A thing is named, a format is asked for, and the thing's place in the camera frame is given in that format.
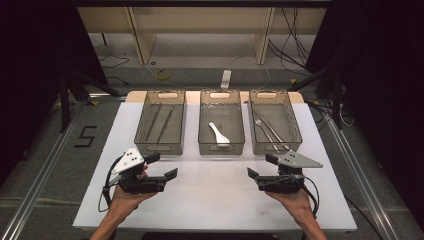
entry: black tape marking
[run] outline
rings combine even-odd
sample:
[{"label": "black tape marking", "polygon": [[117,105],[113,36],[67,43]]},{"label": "black tape marking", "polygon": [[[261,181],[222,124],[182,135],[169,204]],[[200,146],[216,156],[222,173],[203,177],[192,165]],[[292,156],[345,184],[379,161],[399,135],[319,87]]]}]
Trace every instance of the black tape marking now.
[{"label": "black tape marking", "polygon": [[97,128],[97,126],[84,126],[82,128],[81,134],[79,136],[79,139],[90,139],[90,142],[86,145],[74,145],[74,148],[86,148],[86,147],[90,147],[91,143],[94,140],[94,136],[84,136],[84,132],[87,128]]}]

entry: forearm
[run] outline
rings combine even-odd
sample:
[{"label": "forearm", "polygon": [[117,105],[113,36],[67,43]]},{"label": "forearm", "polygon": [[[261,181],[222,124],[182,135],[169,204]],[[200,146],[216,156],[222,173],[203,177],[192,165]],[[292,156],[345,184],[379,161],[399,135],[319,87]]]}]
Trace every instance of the forearm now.
[{"label": "forearm", "polygon": [[313,215],[308,215],[300,219],[295,219],[296,223],[302,228],[307,239],[309,240],[324,240],[327,239],[317,220]]},{"label": "forearm", "polygon": [[90,240],[109,240],[118,225],[122,222],[121,218],[107,214],[100,223],[97,230],[91,236]]}]

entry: hand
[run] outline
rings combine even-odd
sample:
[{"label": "hand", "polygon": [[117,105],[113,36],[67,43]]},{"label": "hand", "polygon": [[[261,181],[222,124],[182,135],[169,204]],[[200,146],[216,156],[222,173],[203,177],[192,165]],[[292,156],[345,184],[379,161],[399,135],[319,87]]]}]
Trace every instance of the hand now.
[{"label": "hand", "polygon": [[312,213],[309,196],[305,190],[300,189],[297,193],[286,195],[272,192],[266,192],[266,194],[279,201],[286,208],[308,239],[327,239]]},{"label": "hand", "polygon": [[313,216],[309,196],[303,189],[300,189],[297,193],[285,195],[272,192],[265,193],[279,201],[296,222],[305,216]]},{"label": "hand", "polygon": [[[147,177],[145,170],[148,166],[144,166],[143,175]],[[119,186],[116,185],[115,192],[113,193],[112,203],[109,206],[108,215],[118,217],[121,222],[131,214],[131,212],[138,207],[138,205],[147,200],[157,193],[144,193],[144,194],[131,194],[126,193]]]},{"label": "hand", "polygon": [[104,239],[108,240],[115,229],[121,224],[128,215],[131,214],[138,205],[146,199],[149,199],[157,193],[144,193],[144,194],[131,194],[126,193],[119,185],[116,185],[115,192],[113,193],[112,203],[109,206],[105,218],[103,218],[96,232],[91,236],[91,240]]}]

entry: white table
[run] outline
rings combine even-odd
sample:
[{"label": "white table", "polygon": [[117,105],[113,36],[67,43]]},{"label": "white table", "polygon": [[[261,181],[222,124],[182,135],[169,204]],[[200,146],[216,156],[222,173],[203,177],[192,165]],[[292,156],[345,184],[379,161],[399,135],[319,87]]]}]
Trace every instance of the white table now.
[{"label": "white table", "polygon": [[[133,140],[142,106],[143,103],[121,104],[74,227],[97,228],[105,216],[105,212],[98,212],[97,205],[107,171],[116,158],[135,146]],[[324,230],[355,230],[356,224],[308,106],[293,104],[293,109],[303,138],[297,152],[324,165],[323,168],[303,170],[315,182],[320,193],[319,224]],[[246,104],[242,104],[242,110],[246,138],[243,155],[204,157],[199,154],[197,143],[199,105],[188,104],[183,155],[162,156],[148,169],[150,176],[162,176],[178,168],[177,178],[168,182],[164,192],[143,202],[119,228],[169,232],[281,232],[300,229],[280,203],[260,192],[247,176],[247,167],[261,175],[277,175],[277,167],[265,162],[264,156],[253,155]],[[315,195],[313,186],[305,182]],[[101,209],[104,208],[106,203],[103,199]]]}]

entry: white spoon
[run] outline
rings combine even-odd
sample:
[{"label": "white spoon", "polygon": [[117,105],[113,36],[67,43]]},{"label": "white spoon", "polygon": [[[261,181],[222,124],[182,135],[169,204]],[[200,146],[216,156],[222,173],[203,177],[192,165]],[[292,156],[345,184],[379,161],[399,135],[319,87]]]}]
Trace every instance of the white spoon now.
[{"label": "white spoon", "polygon": [[211,126],[212,130],[215,132],[216,137],[216,143],[218,143],[218,146],[220,147],[228,147],[230,146],[230,139],[226,138],[224,135],[222,135],[218,129],[215,127],[215,124],[212,122],[209,123],[209,126]]}]

